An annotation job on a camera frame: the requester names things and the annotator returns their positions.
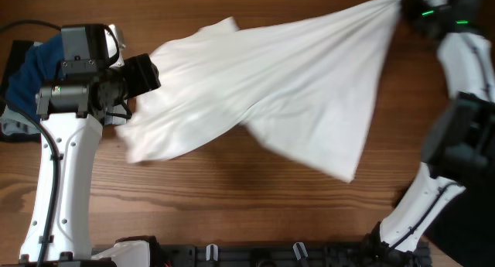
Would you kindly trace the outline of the white t-shirt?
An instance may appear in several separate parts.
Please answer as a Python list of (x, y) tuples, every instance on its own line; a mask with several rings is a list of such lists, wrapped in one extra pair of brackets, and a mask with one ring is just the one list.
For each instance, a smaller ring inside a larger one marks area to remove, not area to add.
[(266, 149), (353, 180), (401, 0), (371, 0), (276, 26), (233, 18), (151, 55), (159, 88), (117, 127), (127, 160), (173, 159), (244, 125)]

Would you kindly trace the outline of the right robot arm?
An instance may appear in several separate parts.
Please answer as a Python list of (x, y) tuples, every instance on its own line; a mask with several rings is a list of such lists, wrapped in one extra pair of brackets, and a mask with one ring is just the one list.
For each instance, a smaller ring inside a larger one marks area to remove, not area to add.
[(473, 20), (482, 0), (401, 0), (401, 14), (438, 42), (450, 102), (421, 150), (417, 176), (396, 208), (365, 236), (359, 266), (417, 266), (421, 236), (465, 190), (494, 176), (491, 43)]

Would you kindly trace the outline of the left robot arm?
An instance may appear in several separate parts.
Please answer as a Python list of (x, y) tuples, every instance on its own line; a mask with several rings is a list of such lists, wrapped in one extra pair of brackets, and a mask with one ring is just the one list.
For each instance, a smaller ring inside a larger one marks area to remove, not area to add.
[(160, 86), (147, 53), (123, 59), (118, 27), (64, 26), (63, 59), (36, 95), (34, 125), (42, 155), (32, 220), (19, 252), (20, 266), (114, 266), (94, 259), (89, 235), (89, 200), (94, 157), (105, 119), (130, 119), (129, 98)]

